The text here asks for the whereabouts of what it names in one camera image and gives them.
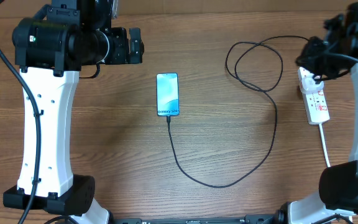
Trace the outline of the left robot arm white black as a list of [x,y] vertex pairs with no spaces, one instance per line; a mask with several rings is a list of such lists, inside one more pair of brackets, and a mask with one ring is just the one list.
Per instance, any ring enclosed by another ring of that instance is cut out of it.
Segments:
[[44,210],[67,223],[112,223],[94,197],[95,180],[70,163],[71,111],[84,66],[139,64],[140,29],[113,27],[117,1],[61,1],[20,21],[12,33],[24,82],[24,155],[5,207]]

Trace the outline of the blue Galaxy smartphone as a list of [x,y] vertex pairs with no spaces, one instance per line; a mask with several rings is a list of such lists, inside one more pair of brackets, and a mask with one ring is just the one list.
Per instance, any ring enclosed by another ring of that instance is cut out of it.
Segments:
[[180,101],[177,73],[159,73],[156,76],[157,84],[157,115],[178,116]]

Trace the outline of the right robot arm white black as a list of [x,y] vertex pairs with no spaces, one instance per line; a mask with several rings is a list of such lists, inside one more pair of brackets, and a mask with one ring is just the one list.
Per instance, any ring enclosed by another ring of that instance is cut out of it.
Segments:
[[348,162],[326,168],[318,191],[285,203],[267,223],[329,223],[358,215],[358,2],[346,14],[326,20],[324,39],[311,37],[296,64],[313,74],[316,82],[349,74],[355,95],[354,140]]

